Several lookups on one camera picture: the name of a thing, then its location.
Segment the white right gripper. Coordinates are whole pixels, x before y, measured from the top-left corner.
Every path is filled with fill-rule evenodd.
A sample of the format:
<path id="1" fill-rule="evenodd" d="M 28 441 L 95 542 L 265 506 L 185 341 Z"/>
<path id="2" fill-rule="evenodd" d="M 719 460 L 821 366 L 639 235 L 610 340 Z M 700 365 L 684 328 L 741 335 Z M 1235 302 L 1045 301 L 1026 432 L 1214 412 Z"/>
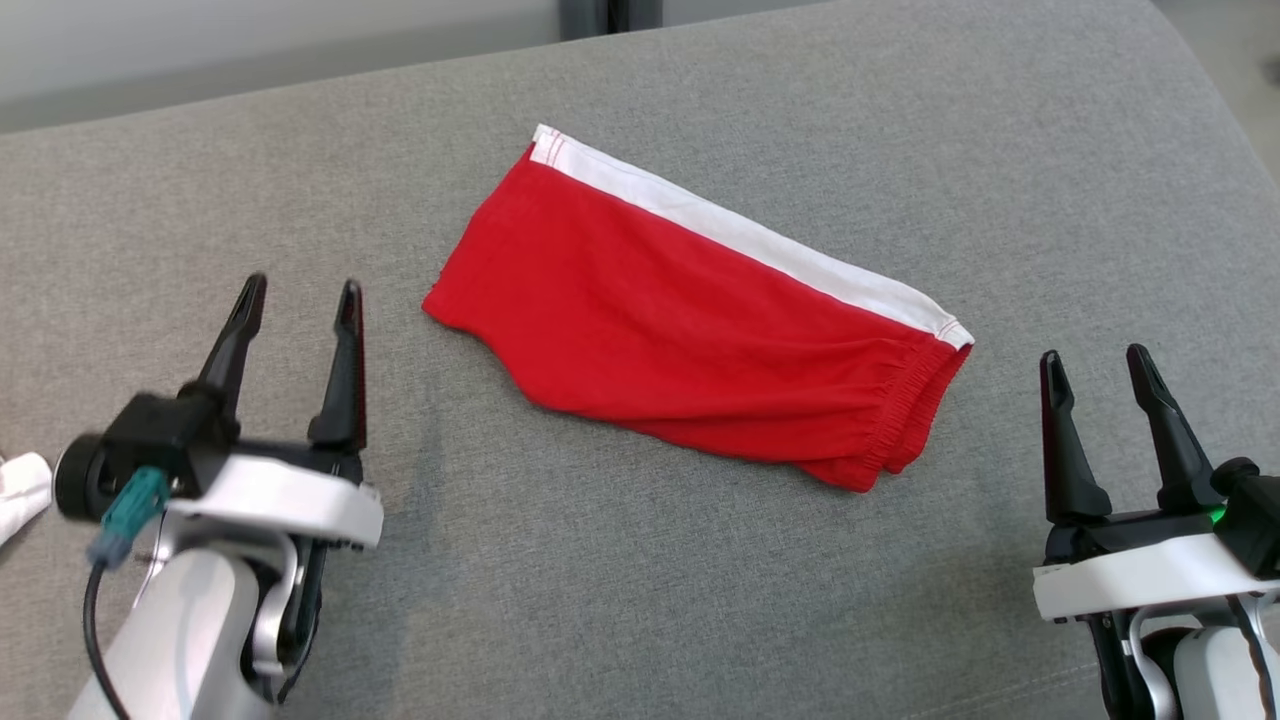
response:
<path id="1" fill-rule="evenodd" d="M 1193 514 L 1224 505 L 1213 466 L 1149 350 L 1129 345 L 1126 365 L 1158 462 L 1158 507 Z M 1046 519 L 1103 519 L 1114 509 L 1088 464 L 1057 351 L 1041 356 L 1039 382 Z M 1277 716 L 1277 651 L 1263 623 L 1277 582 L 1248 570 L 1208 523 L 1198 518 L 1189 536 L 1034 571 L 1039 615 L 1088 626 L 1111 719 Z"/>

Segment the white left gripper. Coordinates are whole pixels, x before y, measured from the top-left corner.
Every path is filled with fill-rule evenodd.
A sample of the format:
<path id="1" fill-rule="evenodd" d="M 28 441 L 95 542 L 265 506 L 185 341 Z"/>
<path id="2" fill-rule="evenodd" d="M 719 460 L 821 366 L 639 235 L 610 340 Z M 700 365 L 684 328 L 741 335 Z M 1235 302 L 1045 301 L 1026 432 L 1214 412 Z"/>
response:
<path id="1" fill-rule="evenodd" d="M 251 274 L 201 373 L 180 397 L 202 396 L 236 421 L 250 345 L 257 337 L 268 277 Z M 367 447 L 364 291 L 347 279 L 333 325 L 335 351 L 311 446 Z M 225 703 L 280 703 L 311 653 L 332 550 L 374 548 L 381 538 L 379 493 L 364 483 L 356 454 L 316 454 L 301 464 L 236 454 L 197 500 L 173 500 L 163 518 L 166 605 L 186 612 L 179 638 L 193 661 L 193 689 Z"/>

